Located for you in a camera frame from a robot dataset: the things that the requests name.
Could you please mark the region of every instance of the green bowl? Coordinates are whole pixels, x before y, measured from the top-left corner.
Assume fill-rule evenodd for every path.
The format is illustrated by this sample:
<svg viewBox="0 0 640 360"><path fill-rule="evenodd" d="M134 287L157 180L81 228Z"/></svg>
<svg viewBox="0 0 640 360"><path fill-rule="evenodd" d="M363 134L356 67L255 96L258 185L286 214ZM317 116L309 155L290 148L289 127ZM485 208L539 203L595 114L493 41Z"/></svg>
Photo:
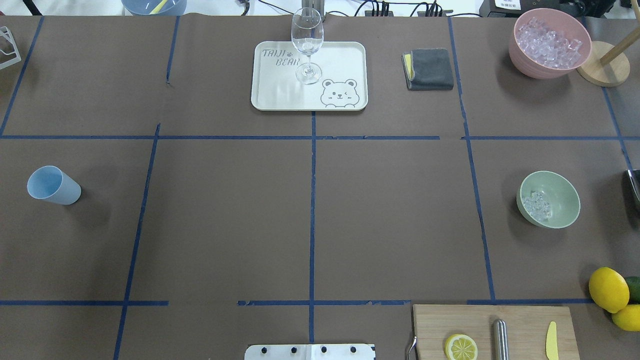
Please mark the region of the green bowl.
<svg viewBox="0 0 640 360"><path fill-rule="evenodd" d="M541 192L550 204L550 216L546 220L536 220L522 204L532 192ZM562 229L578 218L580 197L569 180L551 171L536 171L522 181L516 195L518 209L530 223L549 229Z"/></svg>

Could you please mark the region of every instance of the wine glass base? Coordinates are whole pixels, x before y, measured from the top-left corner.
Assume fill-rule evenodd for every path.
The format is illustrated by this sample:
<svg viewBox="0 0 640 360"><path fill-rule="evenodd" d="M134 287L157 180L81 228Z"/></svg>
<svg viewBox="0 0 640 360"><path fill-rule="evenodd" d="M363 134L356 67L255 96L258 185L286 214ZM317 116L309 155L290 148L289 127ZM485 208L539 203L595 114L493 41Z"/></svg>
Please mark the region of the wine glass base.
<svg viewBox="0 0 640 360"><path fill-rule="evenodd" d="M305 85L315 84L321 77L322 70L315 63L304 63L296 69L296 78Z"/></svg>

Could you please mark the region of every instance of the blue tape line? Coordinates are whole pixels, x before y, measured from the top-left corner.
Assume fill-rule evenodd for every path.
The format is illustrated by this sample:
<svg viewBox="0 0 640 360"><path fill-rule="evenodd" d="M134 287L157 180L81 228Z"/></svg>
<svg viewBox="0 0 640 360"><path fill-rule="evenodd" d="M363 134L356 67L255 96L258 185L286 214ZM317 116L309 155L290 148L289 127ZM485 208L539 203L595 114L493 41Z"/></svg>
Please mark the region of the blue tape line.
<svg viewBox="0 0 640 360"><path fill-rule="evenodd" d="M461 140L619 140L617 136L464 136Z"/></svg>
<svg viewBox="0 0 640 360"><path fill-rule="evenodd" d="M308 306L308 300L249 300L239 301L238 306Z"/></svg>
<svg viewBox="0 0 640 360"><path fill-rule="evenodd" d="M123 306L120 300L0 300L0 306ZM128 306L169 306L168 301L129 301Z"/></svg>
<svg viewBox="0 0 640 360"><path fill-rule="evenodd" d="M311 140L311 136L163 135L160 140Z"/></svg>
<svg viewBox="0 0 640 360"><path fill-rule="evenodd" d="M591 299L492 299L468 300L467 305L523 305L523 304L593 304Z"/></svg>
<svg viewBox="0 0 640 360"><path fill-rule="evenodd" d="M311 209L309 229L309 343L314 343L316 296L316 112L311 111Z"/></svg>
<svg viewBox="0 0 640 360"><path fill-rule="evenodd" d="M318 136L318 140L439 140L439 136Z"/></svg>
<svg viewBox="0 0 640 360"><path fill-rule="evenodd" d="M410 304L411 300L316 300L315 303L318 306L402 306Z"/></svg>
<svg viewBox="0 0 640 360"><path fill-rule="evenodd" d="M147 196L149 194L149 183L151 182L151 173L154 169L154 160L156 158L156 148L158 145L158 136L160 134L160 124L156 126L156 134L154 144L151 147L151 156L149 158L149 168L147 170L147 180L145 181L145 191L142 195L142 204L140 206L140 215L138 217L138 229L136 230L136 240L133 244L133 253L131 254L131 265L129 265L129 275L127 277L127 287L124 293L124 302L122 306L122 314L120 315L120 326L118 328L118 337L116 338L116 348L113 353L113 359L117 360L120 356L120 345L122 344L122 334L124 332L124 323L127 318L127 303L131 294L131 283L133 282L133 273L136 268L136 258L138 257L138 246L140 245L140 235L142 234L142 221L145 217L147 208Z"/></svg>
<svg viewBox="0 0 640 360"><path fill-rule="evenodd" d="M2 126L0 126L0 136L2 136L2 134L4 133L4 128L6 127L6 123L7 121L9 121L9 114L11 113L11 109L13 108L13 102L15 101L15 96L18 94L18 89L20 88L20 84L22 83L24 72L27 70L27 65L29 65L29 60L31 59L33 48L36 46L36 41L38 40L40 29L42 29L43 21L44 21L44 16L40 18L40 22L38 23L38 28L36 29L36 33L33 35L33 40L31 41L31 47L29 48L27 57L24 59L24 63L22 64L22 69L20 70L20 75L18 76L18 82L16 82L15 88L13 88L13 94L11 95L11 100L9 100L9 106L7 106L6 113L4 113L4 120L2 121Z"/></svg>
<svg viewBox="0 0 640 360"><path fill-rule="evenodd" d="M478 191L476 166L474 164L474 156L471 149L471 141L469 140L469 126L467 122L467 112L465 111L465 105L462 102L462 82L460 80L460 68L458 67L458 54L456 52L456 41L453 35L453 23L451 18L448 17L449 22L449 37L451 38L451 52L453 53L453 65L456 69L456 82L458 85L458 97L460 98L460 111L462 112L462 118L464 119L465 138L467 143L467 152L469 156L469 165L471 166L471 180L474 184L474 195L476 196L476 208L478 212L478 218L480 219L480 229L482 231L482 243L484 247L484 265L486 268L486 277L489 284L489 294L491 299L495 299L495 290L493 289L493 276L491 271L491 261L489 259L489 246L486 242L486 233L484 231L484 218L482 215L482 205L480 204L480 193Z"/></svg>
<svg viewBox="0 0 640 360"><path fill-rule="evenodd" d="M611 121L613 122L613 127L616 130L616 134L618 135L618 140L620 141L620 147L622 148L622 154L625 157L625 161L627 162L627 168L629 170L633 170L631 166L631 160L629 159L629 153L627 152L627 146L625 145L625 141L622 137L622 132L620 131L620 126L618 125L618 120L616 120L616 114L613 111L613 106L611 105L611 100L609 99L609 94L607 93L607 88L602 87L602 93L604 94L604 101L607 103L607 107L609 109L609 115L611 116Z"/></svg>
<svg viewBox="0 0 640 360"><path fill-rule="evenodd" d="M151 135L2 135L7 140L153 140Z"/></svg>
<svg viewBox="0 0 640 360"><path fill-rule="evenodd" d="M175 17L175 27L173 28L173 40L171 41L171 51L169 52L169 62L166 64L166 83L169 83L169 75L171 75L171 64L173 63L173 51L175 50L175 39L178 37L178 25L180 25L180 17Z"/></svg>

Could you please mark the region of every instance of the wine glass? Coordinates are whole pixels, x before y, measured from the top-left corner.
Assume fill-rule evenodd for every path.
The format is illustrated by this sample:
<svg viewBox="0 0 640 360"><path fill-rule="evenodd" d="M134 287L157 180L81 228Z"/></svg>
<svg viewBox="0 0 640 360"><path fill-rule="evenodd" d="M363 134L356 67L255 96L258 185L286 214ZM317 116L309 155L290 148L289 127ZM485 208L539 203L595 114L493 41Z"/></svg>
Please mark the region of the wine glass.
<svg viewBox="0 0 640 360"><path fill-rule="evenodd" d="M311 62L311 55L315 54L324 40L322 17L314 8L302 8L293 14L291 21L291 42L293 46L307 55L308 61L296 69L296 78L303 84L314 84L320 80L322 70Z"/></svg>

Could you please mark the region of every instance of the lemon slice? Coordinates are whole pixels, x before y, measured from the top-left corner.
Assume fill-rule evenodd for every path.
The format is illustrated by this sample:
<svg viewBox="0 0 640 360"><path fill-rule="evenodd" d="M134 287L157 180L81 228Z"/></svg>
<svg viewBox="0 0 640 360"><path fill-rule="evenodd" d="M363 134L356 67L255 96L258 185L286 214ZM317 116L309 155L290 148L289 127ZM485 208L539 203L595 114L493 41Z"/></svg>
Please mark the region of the lemon slice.
<svg viewBox="0 0 640 360"><path fill-rule="evenodd" d="M449 360L476 360L478 346L467 335L453 334L449 336L444 344L444 353Z"/></svg>

